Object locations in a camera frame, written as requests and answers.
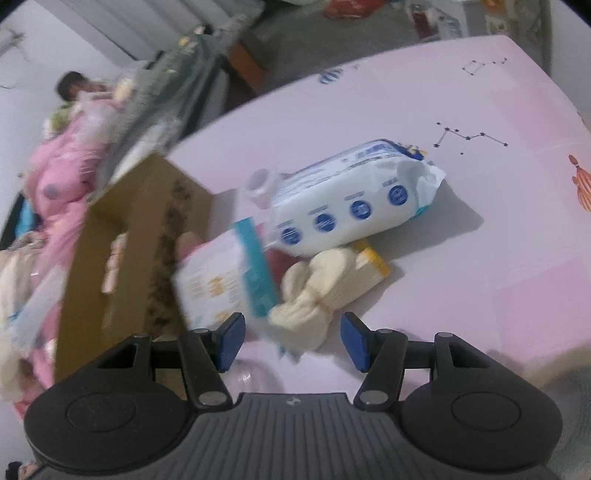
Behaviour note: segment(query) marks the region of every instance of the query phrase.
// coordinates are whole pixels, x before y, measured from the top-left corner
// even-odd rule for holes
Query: cardboard box
[[[160,155],[151,155],[90,206],[63,299],[55,381],[129,335],[179,333],[170,277],[185,231],[206,237],[213,196]],[[115,292],[101,293],[111,242],[127,232]]]

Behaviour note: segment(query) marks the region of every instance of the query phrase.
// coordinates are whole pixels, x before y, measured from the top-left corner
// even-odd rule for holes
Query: teal package stripe
[[[275,283],[261,243],[256,235],[252,218],[234,223],[234,231],[242,242],[248,268],[242,274],[252,314],[255,317],[266,317],[279,301]]]

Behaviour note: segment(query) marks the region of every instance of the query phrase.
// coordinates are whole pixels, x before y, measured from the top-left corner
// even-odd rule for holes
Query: red bag
[[[363,18],[376,11],[385,0],[332,0],[324,16],[328,18]]]

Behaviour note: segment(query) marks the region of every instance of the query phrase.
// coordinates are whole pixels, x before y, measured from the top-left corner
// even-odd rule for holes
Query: cream towel
[[[285,303],[273,307],[269,322],[288,351],[316,350],[326,340],[333,311],[351,303],[389,274],[386,263],[364,242],[332,248],[307,264],[292,265],[281,281]]]

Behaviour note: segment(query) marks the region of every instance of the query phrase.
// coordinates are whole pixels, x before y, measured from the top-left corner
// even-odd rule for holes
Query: white wall
[[[591,120],[591,27],[561,0],[550,0],[550,19],[551,77],[583,117]]]
[[[17,174],[40,143],[43,119],[61,100],[56,81],[68,70],[89,77],[113,77],[110,60],[33,0],[27,0],[2,26],[25,34],[22,54],[11,49],[0,57],[0,225],[20,189]],[[32,459],[22,426],[7,404],[0,403],[0,476],[13,460]]]

